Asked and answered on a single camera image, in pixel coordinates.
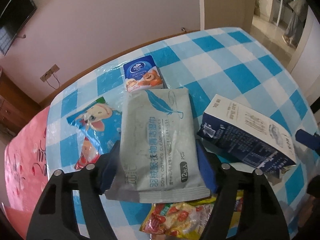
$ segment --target wooden baseboard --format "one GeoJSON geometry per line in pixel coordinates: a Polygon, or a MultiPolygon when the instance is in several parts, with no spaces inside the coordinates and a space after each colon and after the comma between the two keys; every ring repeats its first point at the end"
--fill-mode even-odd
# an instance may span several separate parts
{"type": "Polygon", "coordinates": [[[170,35],[170,36],[166,36],[166,37],[163,37],[163,38],[159,38],[159,39],[156,39],[154,41],[149,41],[149,42],[146,42],[144,44],[141,44],[141,45],[138,45],[138,46],[135,46],[131,49],[127,49],[123,52],[120,52],[112,57],[109,57],[109,58],[106,58],[105,60],[102,60],[101,62],[89,67],[88,69],[86,69],[85,71],[82,71],[81,73],[79,73],[78,75],[74,76],[73,78],[69,79],[67,82],[65,82],[64,84],[62,84],[60,86],[59,89],[55,90],[54,92],[52,92],[50,95],[48,95],[44,100],[42,100],[39,105],[42,107],[42,108],[45,108],[47,106],[49,106],[52,102],[52,100],[61,92],[63,91],[65,88],[67,88],[68,86],[70,86],[72,83],[76,82],[79,78],[82,78],[84,75],[90,73],[92,70],[95,70],[96,68],[104,65],[105,63],[108,63],[118,57],[121,57],[129,52],[132,52],[136,49],[140,49],[144,46],[147,46],[147,45],[150,45],[152,43],[155,43],[157,41],[163,41],[163,40],[166,40],[166,39],[169,39],[169,38],[172,38],[172,37],[176,37],[176,36],[179,36],[179,35],[183,35],[183,34],[186,34],[186,33],[192,33],[192,32],[197,32],[199,30],[193,30],[193,31],[187,31],[187,32],[183,32],[183,33],[178,33],[178,34],[173,34],[173,35],[170,35]]]}

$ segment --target blue checkered tablecloth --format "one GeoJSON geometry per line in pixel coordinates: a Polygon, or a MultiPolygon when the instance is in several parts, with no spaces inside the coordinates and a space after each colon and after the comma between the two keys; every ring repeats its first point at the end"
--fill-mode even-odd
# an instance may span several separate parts
{"type": "MultiPolygon", "coordinates": [[[[124,91],[122,65],[152,55],[168,88],[189,89],[195,130],[202,113],[216,93],[269,116],[291,135],[302,128],[313,134],[316,121],[301,90],[281,63],[258,41],[239,28],[217,28],[189,33],[137,49],[90,72],[70,85],[51,103],[47,126],[47,163],[50,175],[56,169],[74,171],[84,135],[68,125],[66,117],[103,96],[121,110],[124,91]]],[[[297,214],[306,201],[308,181],[319,167],[318,155],[297,143],[298,163],[273,190],[286,217],[291,236],[297,230],[297,214]]],[[[79,194],[74,192],[77,221],[87,235],[79,194]]],[[[106,200],[105,212],[119,240],[149,239],[139,232],[150,204],[106,200]]]]}

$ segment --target cartoon dog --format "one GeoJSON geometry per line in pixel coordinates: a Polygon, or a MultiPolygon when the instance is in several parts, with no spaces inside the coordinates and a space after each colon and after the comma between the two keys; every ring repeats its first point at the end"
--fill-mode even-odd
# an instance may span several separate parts
{"type": "Polygon", "coordinates": [[[143,76],[143,81],[138,83],[139,86],[156,86],[162,84],[162,79],[158,73],[153,69],[152,72],[147,72],[143,76]]]}
{"type": "Polygon", "coordinates": [[[93,107],[89,108],[83,114],[79,115],[77,119],[81,119],[80,122],[85,125],[85,129],[88,130],[89,126],[95,131],[104,131],[104,123],[102,119],[107,119],[112,115],[112,109],[107,104],[97,103],[93,107]]]}

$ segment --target wet wipes package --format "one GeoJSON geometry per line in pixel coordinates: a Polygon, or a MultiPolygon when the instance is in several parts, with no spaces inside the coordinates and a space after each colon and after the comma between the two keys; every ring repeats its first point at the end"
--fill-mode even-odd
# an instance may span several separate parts
{"type": "Polygon", "coordinates": [[[109,106],[103,97],[67,117],[67,122],[78,127],[99,154],[109,153],[120,140],[121,113],[109,106]]]}
{"type": "Polygon", "coordinates": [[[125,87],[128,92],[163,88],[163,82],[151,55],[124,64],[125,87]]]}
{"type": "Polygon", "coordinates": [[[141,203],[208,197],[196,155],[188,89],[127,93],[120,161],[109,199],[141,203]]]}
{"type": "Polygon", "coordinates": [[[277,176],[296,164],[292,139],[284,127],[218,94],[203,113],[198,135],[244,163],[277,176]]]}

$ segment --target candy bag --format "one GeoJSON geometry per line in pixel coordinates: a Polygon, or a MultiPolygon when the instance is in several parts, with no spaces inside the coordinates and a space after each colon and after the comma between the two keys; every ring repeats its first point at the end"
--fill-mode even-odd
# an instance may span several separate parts
{"type": "Polygon", "coordinates": [[[128,92],[163,88],[163,82],[151,55],[123,65],[125,87],[128,92]]]}
{"type": "Polygon", "coordinates": [[[67,117],[67,122],[78,127],[99,154],[109,153],[114,143],[120,140],[121,113],[112,109],[103,97],[67,117]]]}
{"type": "MultiPolygon", "coordinates": [[[[199,240],[210,218],[216,196],[181,203],[153,204],[140,231],[199,240]]],[[[230,228],[239,223],[243,190],[238,190],[230,228]]]]}
{"type": "Polygon", "coordinates": [[[96,163],[99,157],[99,152],[93,147],[89,139],[85,137],[81,149],[81,156],[75,165],[75,170],[80,170],[89,163],[96,163]]]}
{"type": "Polygon", "coordinates": [[[108,199],[168,203],[210,195],[198,168],[188,89],[127,93],[121,130],[121,167],[108,199]]]}

